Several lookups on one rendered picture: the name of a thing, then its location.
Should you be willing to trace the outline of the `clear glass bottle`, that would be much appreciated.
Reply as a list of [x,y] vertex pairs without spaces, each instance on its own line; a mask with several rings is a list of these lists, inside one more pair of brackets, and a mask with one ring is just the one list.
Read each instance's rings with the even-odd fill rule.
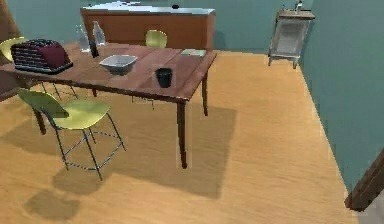
[[93,36],[98,46],[104,46],[106,44],[104,31],[97,21],[93,22]]
[[80,25],[77,25],[76,28],[77,28],[78,45],[80,47],[80,50],[82,52],[89,52],[90,46],[89,46],[89,40],[88,40],[87,34],[84,32],[84,30]]

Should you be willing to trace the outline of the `black cup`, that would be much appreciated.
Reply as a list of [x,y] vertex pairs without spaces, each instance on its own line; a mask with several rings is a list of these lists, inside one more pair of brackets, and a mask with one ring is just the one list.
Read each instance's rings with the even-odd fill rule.
[[155,74],[161,88],[169,88],[171,86],[173,75],[171,68],[158,68]]

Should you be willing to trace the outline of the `green book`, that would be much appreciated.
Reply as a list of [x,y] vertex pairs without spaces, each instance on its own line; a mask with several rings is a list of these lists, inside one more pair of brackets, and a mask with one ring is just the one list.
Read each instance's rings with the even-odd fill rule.
[[200,49],[184,49],[181,51],[181,55],[198,56],[198,57],[204,57],[206,53],[207,53],[206,50],[200,50]]

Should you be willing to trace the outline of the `brown wooden dining table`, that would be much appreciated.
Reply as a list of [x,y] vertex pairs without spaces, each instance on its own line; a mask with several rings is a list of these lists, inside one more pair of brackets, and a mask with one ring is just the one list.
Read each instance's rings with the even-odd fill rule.
[[[198,57],[181,55],[180,49],[116,43],[100,47],[97,58],[81,52],[75,43],[67,44],[65,50],[73,66],[57,75],[19,71],[11,63],[0,66],[0,71],[18,78],[20,85],[26,79],[32,79],[176,104],[181,164],[183,168],[187,167],[185,105],[197,88],[202,89],[203,96],[207,95],[208,70],[216,58],[215,52],[209,51],[204,57]],[[103,59],[118,54],[138,57],[132,70],[123,76],[113,75],[99,64]],[[160,87],[155,74],[158,68],[172,69],[169,88]]]

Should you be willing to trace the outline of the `white bowl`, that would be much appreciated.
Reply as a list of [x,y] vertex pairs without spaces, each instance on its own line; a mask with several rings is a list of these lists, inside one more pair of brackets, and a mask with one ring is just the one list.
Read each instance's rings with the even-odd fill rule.
[[132,55],[112,55],[102,60],[100,65],[113,75],[125,75],[132,70],[137,59]]

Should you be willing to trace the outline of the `brown sideboard with pale top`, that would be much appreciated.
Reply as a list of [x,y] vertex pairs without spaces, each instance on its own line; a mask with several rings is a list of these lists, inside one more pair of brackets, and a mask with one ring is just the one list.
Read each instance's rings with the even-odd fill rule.
[[167,35],[167,47],[179,49],[213,49],[215,10],[132,6],[113,2],[82,7],[80,14],[88,36],[93,36],[97,21],[108,43],[144,45],[149,30]]

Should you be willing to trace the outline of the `dark pepper shaker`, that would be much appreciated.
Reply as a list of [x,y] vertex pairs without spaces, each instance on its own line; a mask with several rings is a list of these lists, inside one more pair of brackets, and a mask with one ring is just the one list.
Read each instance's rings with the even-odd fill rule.
[[89,45],[90,45],[90,50],[91,50],[92,57],[93,58],[98,57],[99,53],[98,53],[96,42],[93,39],[91,39],[90,42],[89,42]]

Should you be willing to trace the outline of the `white side cabinet wooden top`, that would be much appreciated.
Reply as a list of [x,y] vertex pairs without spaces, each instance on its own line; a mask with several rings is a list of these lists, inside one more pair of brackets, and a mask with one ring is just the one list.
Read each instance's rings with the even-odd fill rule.
[[314,19],[311,11],[279,10],[269,46],[268,65],[273,60],[287,59],[296,69],[309,25]]

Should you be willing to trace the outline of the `dark red ribbed toaster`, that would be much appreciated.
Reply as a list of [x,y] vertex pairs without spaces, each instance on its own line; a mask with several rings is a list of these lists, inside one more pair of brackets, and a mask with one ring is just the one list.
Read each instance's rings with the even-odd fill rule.
[[11,55],[18,70],[57,74],[73,66],[66,50],[52,40],[34,39],[14,44]]

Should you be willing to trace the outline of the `brown wooden door frame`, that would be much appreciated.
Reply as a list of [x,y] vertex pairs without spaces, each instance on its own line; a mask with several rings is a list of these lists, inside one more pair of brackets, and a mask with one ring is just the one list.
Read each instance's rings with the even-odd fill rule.
[[384,189],[384,148],[344,201],[345,207],[363,212]]

